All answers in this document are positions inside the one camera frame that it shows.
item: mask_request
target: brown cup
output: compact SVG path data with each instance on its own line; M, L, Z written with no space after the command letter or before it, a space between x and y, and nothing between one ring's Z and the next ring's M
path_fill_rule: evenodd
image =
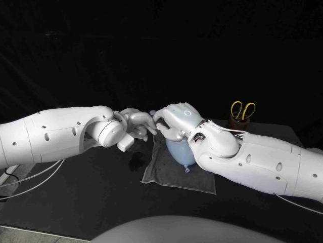
M244 119L243 121L237 121L231 116L228 120L228 129L246 131L249 123L250 123L250 118Z

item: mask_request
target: black cable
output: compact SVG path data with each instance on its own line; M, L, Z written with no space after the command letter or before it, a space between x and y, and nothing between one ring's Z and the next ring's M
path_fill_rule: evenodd
M15 176L19 180L19 177L17 175L8 173L8 169L5 169L5 174L9 175L9 176Z

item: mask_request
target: gray towel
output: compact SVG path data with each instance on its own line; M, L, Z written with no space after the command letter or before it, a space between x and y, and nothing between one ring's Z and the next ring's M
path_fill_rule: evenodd
M156 182L162 186L172 186L217 195L214 173L205 171L197 163L190 166L191 172L187 173L184 165L177 162L171 155L161 131L158 131L154 139L152 161L142 182Z

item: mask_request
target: black table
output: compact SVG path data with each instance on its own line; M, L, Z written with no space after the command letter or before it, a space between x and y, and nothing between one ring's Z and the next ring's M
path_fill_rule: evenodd
M302 146L288 126L252 123L247 130ZM92 240L135 219L185 215L233 223L289 242L323 242L323 215L220 175L215 175L218 195L142 183L154 141L139 140L135 146L142 153L122 152L116 146L96 147L68 158L48 182L9 199L0 210L0 225ZM38 164L30 176L51 165ZM17 193L34 187L51 171L24 182ZM318 202L298 200L323 211Z

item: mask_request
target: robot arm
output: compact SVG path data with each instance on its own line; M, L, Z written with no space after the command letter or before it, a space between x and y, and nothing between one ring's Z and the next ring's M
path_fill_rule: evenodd
M311 198L323 202L323 152L305 149L266 136L243 133L236 137L213 121L205 122L188 103L174 104L156 112L168 129L165 137L188 143L204 170L270 194Z
M136 109L117 112L94 106L38 112L0 124L0 169L61 160L96 146L117 144L126 151L135 138L148 139L142 125L155 133L151 116Z

